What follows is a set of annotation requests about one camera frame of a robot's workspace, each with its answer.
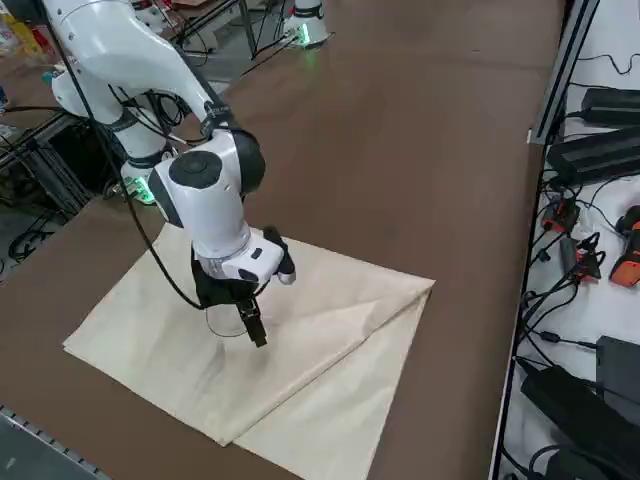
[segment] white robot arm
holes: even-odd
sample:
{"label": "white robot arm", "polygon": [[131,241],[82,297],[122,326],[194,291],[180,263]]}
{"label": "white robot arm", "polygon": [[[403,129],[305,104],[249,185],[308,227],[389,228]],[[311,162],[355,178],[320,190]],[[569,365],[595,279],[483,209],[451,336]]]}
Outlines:
{"label": "white robot arm", "polygon": [[[229,107],[188,59],[136,18],[128,0],[38,1],[75,57],[71,67],[95,120],[111,129],[134,166],[148,173],[165,218],[190,235],[201,306],[236,304],[251,339],[264,345],[255,292],[273,275],[293,282],[295,267],[275,229],[258,235],[244,219],[244,196],[264,175],[257,141],[237,126]],[[175,156],[161,132],[145,128],[139,112],[123,107],[116,89],[132,96],[149,89],[176,94],[198,117],[201,134],[209,140]],[[88,115],[69,72],[54,79],[53,90],[67,110]],[[151,112],[143,113],[156,121]]]}

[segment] folded cloth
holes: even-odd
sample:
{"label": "folded cloth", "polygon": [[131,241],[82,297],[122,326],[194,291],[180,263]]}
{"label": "folded cloth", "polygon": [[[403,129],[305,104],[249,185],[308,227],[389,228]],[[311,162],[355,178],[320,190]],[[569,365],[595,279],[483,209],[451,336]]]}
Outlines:
{"label": "folded cloth", "polygon": [[[339,478],[330,468],[366,475],[433,281],[286,241],[298,280],[292,286],[273,281],[259,298],[265,347],[256,348],[246,335],[212,333],[212,325],[237,316],[235,307],[213,307],[206,318],[175,295],[147,252],[64,342],[65,350],[221,445],[238,439],[258,455],[265,447],[263,456],[306,478]],[[166,225],[155,247],[178,285],[195,299],[185,232]],[[380,398],[363,395],[359,385]],[[348,465],[336,460],[331,467],[325,458],[324,473],[303,458],[289,465],[288,437],[304,451],[300,441],[314,437],[307,428],[313,418],[326,429],[326,422],[317,422],[320,416],[328,413],[336,423],[343,407],[353,413],[362,402],[368,404],[363,420],[376,413],[375,421],[362,426],[350,419],[352,440],[363,437],[367,444],[361,442],[356,460]],[[315,416],[308,411],[312,405]],[[332,444],[330,430],[314,442]],[[324,447],[323,455],[336,450]]]}

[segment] cable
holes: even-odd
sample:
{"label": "cable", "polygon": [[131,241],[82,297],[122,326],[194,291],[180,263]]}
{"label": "cable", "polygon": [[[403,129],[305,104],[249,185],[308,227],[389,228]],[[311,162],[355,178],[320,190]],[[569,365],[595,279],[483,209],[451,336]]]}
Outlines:
{"label": "cable", "polygon": [[545,318],[548,317],[549,315],[551,315],[553,312],[555,312],[556,310],[562,308],[562,307],[566,307],[567,305],[569,305],[571,302],[573,302],[575,300],[575,298],[578,296],[578,284],[575,283],[575,289],[573,291],[573,293],[571,294],[571,297],[569,297],[568,300],[559,303],[558,305],[556,305],[555,307],[550,308],[549,310],[547,310],[546,312],[544,312],[542,315],[540,315],[536,321],[533,323],[533,325],[531,325],[530,327],[527,326],[528,321],[525,323],[525,331],[528,332],[532,332],[533,330],[535,330],[535,328],[540,324],[540,322]]}
{"label": "cable", "polygon": [[521,355],[516,355],[514,358],[517,359],[517,360],[524,360],[526,362],[532,363],[533,365],[538,365],[540,367],[549,368],[549,365],[547,365],[546,363],[542,363],[542,362],[539,362],[537,360],[532,360],[531,358],[523,357]]}
{"label": "cable", "polygon": [[523,474],[527,479],[535,478],[531,475],[531,471],[528,470],[527,467],[518,463],[518,461],[515,458],[513,458],[509,452],[507,452],[507,449],[504,448],[504,445],[500,449],[500,453],[502,453],[504,458],[509,460],[509,463],[511,463],[511,465],[513,465],[516,468],[516,470],[518,470],[521,474]]}
{"label": "cable", "polygon": [[293,37],[291,37],[291,39],[284,43],[280,48],[278,48],[275,52],[273,52],[271,55],[269,55],[267,58],[265,58],[264,60],[262,60],[261,62],[256,63],[255,65],[253,65],[251,68],[249,68],[248,70],[245,70],[244,72],[242,72],[240,74],[239,78],[244,77],[245,75],[249,74],[250,72],[252,72],[253,70],[255,70],[256,68],[258,68],[260,65],[267,63],[269,60],[271,60],[273,57],[275,57],[277,54],[279,54],[282,50],[284,50],[285,48],[287,48],[289,45],[291,45],[295,40],[298,39],[298,36],[295,35]]}
{"label": "cable", "polygon": [[221,338],[236,338],[236,337],[241,337],[242,335],[247,333],[246,329],[242,333],[236,333],[235,335],[223,335],[221,333],[216,332],[213,328],[211,328],[211,324],[209,323],[209,309],[208,308],[204,309],[204,319],[207,322],[207,327],[209,327],[209,330],[211,330],[211,333],[213,333],[217,337],[221,337]]}
{"label": "cable", "polygon": [[634,405],[640,406],[640,401],[638,400],[634,400],[632,398],[627,397],[626,395],[623,395],[621,393],[616,392],[615,390],[612,390],[610,388],[605,387],[604,385],[600,385],[598,382],[594,382],[592,380],[585,380],[585,379],[581,379],[587,386],[595,389],[595,390],[603,390],[605,392],[609,392],[611,395],[615,395],[616,397],[622,398],[623,400],[626,400],[629,403],[633,403]]}
{"label": "cable", "polygon": [[[111,85],[108,85],[109,90],[111,91],[111,94],[115,97],[116,100],[118,100],[118,102],[120,102],[120,105],[122,105],[123,107],[127,108],[127,105],[122,101],[122,99],[120,97],[118,97],[118,95],[116,94],[115,90],[113,89],[113,87]],[[179,143],[182,143],[184,145],[190,145],[190,146],[196,146],[199,145],[202,142],[207,141],[206,138],[202,137],[200,139],[197,140],[185,140],[182,139],[180,137],[176,137],[173,134],[165,134],[162,131],[162,127],[160,125],[158,125],[157,123],[155,123],[153,120],[151,120],[151,118],[149,118],[149,116],[144,112],[144,110],[142,110],[142,108],[140,107],[140,105],[138,104],[138,102],[131,98],[127,92],[122,88],[122,87],[118,87],[120,89],[120,92],[122,92],[122,94],[125,96],[125,98],[127,99],[128,102],[131,102],[133,105],[133,108],[136,109],[136,111],[138,112],[138,114],[144,118],[147,122],[149,122],[148,124],[143,122],[142,120],[140,120],[140,118],[136,117],[137,122],[142,125],[143,127],[145,127],[147,130],[155,133],[156,135],[160,135],[161,137],[165,138],[166,140],[175,140]]]}
{"label": "cable", "polygon": [[594,205],[593,203],[587,203],[584,200],[576,200],[577,203],[582,203],[583,205],[586,205],[587,208],[595,208],[595,210],[602,216],[602,218],[604,219],[604,221],[607,223],[607,225],[609,226],[609,228],[611,228],[611,230],[613,231],[613,233],[615,233],[618,236],[622,236],[620,235],[620,233],[616,230],[616,226],[611,223],[609,221],[609,219],[607,218],[607,216],[605,215],[605,213],[600,209],[600,207],[598,207],[597,205]]}
{"label": "cable", "polygon": [[260,45],[260,38],[262,38],[262,29],[264,28],[264,22],[267,20],[267,16],[269,15],[270,10],[271,7],[267,7],[267,5],[265,4],[264,15],[262,15],[262,22],[260,22],[260,31],[258,32],[258,38],[256,39],[256,51],[251,54],[251,60],[255,59],[260,53],[258,45]]}
{"label": "cable", "polygon": [[616,73],[618,75],[628,75],[631,72],[631,70],[633,69],[633,58],[634,57],[640,57],[640,53],[634,53],[633,55],[631,55],[631,57],[629,57],[629,65],[628,65],[626,70],[621,70],[620,67],[618,67],[618,64],[616,63],[616,61],[613,59],[613,57],[609,53],[603,53],[602,55],[596,55],[595,57],[578,58],[578,61],[579,62],[588,62],[588,61],[591,61],[591,60],[597,60],[599,58],[608,58],[609,61],[611,62],[611,65],[616,70]]}
{"label": "cable", "polygon": [[280,43],[282,40],[284,40],[286,37],[280,37],[277,40],[274,40],[271,43],[268,43],[267,45],[265,45],[262,48],[259,48],[258,50],[256,50],[256,54],[253,58],[256,58],[258,55],[260,55],[262,52],[264,52],[265,50],[270,49],[271,47],[275,47],[278,43]]}
{"label": "cable", "polygon": [[278,23],[276,24],[276,29],[273,31],[273,40],[275,40],[277,37],[282,36],[280,32],[284,28],[284,7],[286,3],[287,2],[285,0],[282,0],[282,5],[280,6],[280,13],[278,14]]}
{"label": "cable", "polygon": [[40,106],[40,105],[19,105],[19,106],[15,106],[15,107],[6,107],[6,108],[2,109],[2,112],[4,112],[4,113],[31,112],[31,111],[34,111],[34,110],[44,110],[44,111],[57,112],[57,113],[66,113],[68,115],[72,115],[72,116],[75,117],[75,115],[73,115],[70,112],[67,112],[62,107],[46,107],[46,106]]}
{"label": "cable", "polygon": [[606,187],[607,185],[610,185],[611,183],[615,182],[616,180],[620,180],[621,178],[625,178],[625,177],[632,177],[635,176],[635,173],[625,173],[622,175],[615,175],[613,177],[611,177],[609,180],[607,180],[606,182],[604,182],[602,185],[600,185],[595,192],[593,192],[593,195],[591,196],[591,201],[587,204],[589,206],[589,208],[591,208],[591,206],[593,205],[593,202],[596,199],[596,196],[598,195],[598,193],[600,193],[602,191],[602,189],[604,187]]}
{"label": "cable", "polygon": [[614,463],[598,454],[589,452],[587,450],[583,450],[573,445],[547,445],[546,447],[541,448],[536,453],[534,453],[533,456],[531,457],[531,460],[529,461],[529,470],[532,472],[535,471],[536,462],[545,453],[553,452],[553,451],[561,451],[561,450],[565,450],[575,455],[579,455],[583,457],[585,460],[589,460],[596,467],[606,467],[610,470],[613,470],[618,475],[620,475],[620,478],[624,480],[640,479],[640,477],[638,477],[632,471],[626,470],[627,468],[626,466],[623,468],[617,463]]}
{"label": "cable", "polygon": [[592,350],[597,350],[598,349],[598,346],[593,342],[583,342],[583,341],[580,341],[580,340],[566,340],[566,339],[562,338],[560,335],[558,335],[557,333],[549,332],[549,331],[546,331],[546,330],[542,331],[542,332],[538,332],[536,330],[531,330],[531,333],[535,333],[542,340],[544,340],[545,342],[549,342],[549,343],[568,343],[568,344],[571,344],[571,345],[579,345],[581,347],[590,348]]}
{"label": "cable", "polygon": [[529,340],[529,343],[531,343],[531,346],[538,352],[538,354],[544,359],[545,362],[547,362],[549,364],[550,367],[554,367],[556,365],[556,362],[554,362],[553,360],[551,360],[543,351],[542,349],[538,346],[538,344],[536,342],[533,341],[533,337],[531,336],[531,332],[530,331],[526,331],[524,332],[525,338],[527,340]]}
{"label": "cable", "polygon": [[[562,290],[565,290],[566,288],[569,288],[571,285],[574,285],[573,280],[565,283],[561,287],[556,288],[553,293],[561,292]],[[544,297],[546,294],[547,294],[547,292],[536,293],[533,290],[529,290],[528,292],[525,292],[524,295],[522,295],[522,302],[523,303],[524,302],[529,302],[531,300],[535,300],[536,298]]]}
{"label": "cable", "polygon": [[543,259],[545,254],[547,254],[547,252],[549,251],[549,249],[551,247],[553,247],[556,243],[558,243],[560,241],[560,239],[562,237],[564,237],[565,235],[566,235],[566,232],[560,232],[546,246],[544,246],[540,250],[538,250],[538,253],[536,253],[536,256],[533,257],[533,260],[531,260],[531,262],[529,263],[529,267],[531,267],[534,263],[536,263],[537,260]]}
{"label": "cable", "polygon": [[[182,48],[184,46],[184,42],[186,40],[185,32],[187,30],[187,26],[189,25],[190,19],[186,18],[184,15],[182,15],[182,13],[180,13],[178,10],[176,10],[173,7],[169,7],[169,10],[171,10],[173,13],[175,13],[182,20],[182,31],[177,34],[177,40],[176,40],[176,44],[180,48]],[[200,42],[202,43],[202,48],[203,48],[202,52],[195,52],[195,53],[198,53],[200,55],[204,55],[204,61],[199,65],[194,65],[194,67],[203,67],[209,61],[209,53],[211,53],[211,52],[210,52],[210,49],[207,48],[207,43],[202,38],[202,35],[200,35],[200,32],[198,30],[195,30],[194,33],[200,39]]]}
{"label": "cable", "polygon": [[569,82],[569,85],[573,87],[582,87],[582,88],[601,88],[606,90],[615,90],[614,87],[609,87],[607,85],[590,85],[588,83],[578,83],[578,82]]}
{"label": "cable", "polygon": [[127,203],[127,207],[129,209],[129,212],[131,213],[131,217],[133,218],[133,222],[135,223],[135,226],[138,229],[138,232],[140,233],[140,236],[142,237],[142,239],[143,239],[147,249],[149,250],[149,252],[151,252],[151,255],[153,256],[153,259],[158,264],[158,268],[160,268],[160,271],[164,275],[164,277],[167,280],[167,282],[169,282],[171,287],[174,289],[174,291],[186,303],[191,305],[193,308],[196,308],[198,310],[204,310],[204,307],[202,305],[200,305],[200,304],[194,302],[193,300],[191,300],[180,289],[180,287],[178,287],[178,285],[175,283],[173,278],[171,278],[171,275],[167,271],[167,268],[165,267],[164,263],[162,263],[162,260],[160,259],[160,256],[158,255],[158,253],[156,252],[155,248],[153,247],[153,243],[151,242],[151,240],[147,236],[147,232],[145,232],[144,227],[140,223],[140,219],[138,218],[138,215],[136,214],[136,210],[135,210],[135,208],[133,206],[133,201],[131,200],[131,196],[129,195],[129,192],[127,191],[127,186],[126,186],[126,184],[124,182],[124,179],[122,178],[122,174],[120,173],[120,169],[116,165],[115,160],[113,159],[113,156],[111,154],[111,151],[106,147],[106,145],[104,144],[104,140],[103,140],[102,136],[99,134],[98,122],[96,121],[96,118],[95,118],[95,116],[93,114],[93,110],[91,109],[91,106],[89,105],[89,102],[87,101],[87,97],[85,96],[85,94],[84,94],[84,92],[82,90],[82,87],[80,87],[80,83],[78,82],[78,78],[76,77],[75,71],[74,71],[73,67],[71,66],[71,63],[69,62],[69,59],[67,58],[66,52],[64,51],[64,49],[62,48],[62,45],[60,44],[60,39],[58,38],[58,35],[56,34],[56,32],[55,32],[55,30],[53,28],[53,25],[51,25],[51,21],[49,20],[49,17],[46,14],[46,8],[44,6],[43,0],[40,0],[39,3],[40,3],[40,7],[42,9],[42,13],[44,14],[43,18],[45,19],[45,24],[46,24],[47,30],[49,31],[49,34],[51,35],[51,38],[53,40],[53,43],[56,46],[56,49],[58,50],[58,53],[62,57],[62,61],[64,62],[65,67],[67,68],[67,71],[71,75],[71,80],[73,81],[73,84],[76,87],[76,90],[78,91],[78,95],[80,96],[80,100],[82,101],[82,104],[83,104],[84,108],[87,111],[87,115],[89,116],[89,122],[90,122],[91,126],[93,127],[94,131],[96,132],[96,138],[98,140],[98,145],[100,146],[100,149],[102,150],[102,153],[107,158],[107,161],[109,162],[109,164],[111,165],[111,168],[113,169],[114,173],[117,176],[118,183],[119,183],[120,188],[122,190],[122,194],[124,195],[125,201]]}
{"label": "cable", "polygon": [[29,255],[31,255],[35,248],[31,248],[31,242],[39,237],[40,242],[43,242],[47,237],[53,235],[53,232],[45,232],[42,228],[57,214],[58,212],[45,212],[36,218],[31,225],[27,227],[25,231],[15,237],[9,244],[7,249],[7,255],[16,263],[24,262]]}
{"label": "cable", "polygon": [[544,238],[544,236],[547,234],[549,230],[543,230],[542,233],[540,233],[540,235],[538,235],[538,238],[536,238],[533,243],[531,244],[531,248],[535,247],[538,243],[540,243],[540,240],[542,240]]}

